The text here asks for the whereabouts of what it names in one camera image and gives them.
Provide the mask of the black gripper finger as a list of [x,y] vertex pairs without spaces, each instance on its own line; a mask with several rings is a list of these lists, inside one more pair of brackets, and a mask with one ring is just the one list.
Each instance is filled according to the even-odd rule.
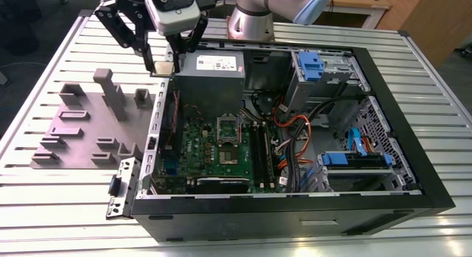
[[153,29],[144,4],[98,6],[94,15],[122,48],[132,48],[144,60],[146,71],[154,72],[148,31]]
[[198,42],[202,38],[204,31],[208,25],[208,15],[206,11],[201,11],[200,18],[197,20],[196,27],[192,29],[189,35],[186,37],[181,36],[181,33],[165,36],[165,39],[172,48],[172,61],[174,66],[174,73],[181,71],[180,63],[184,59],[186,53],[193,53]]

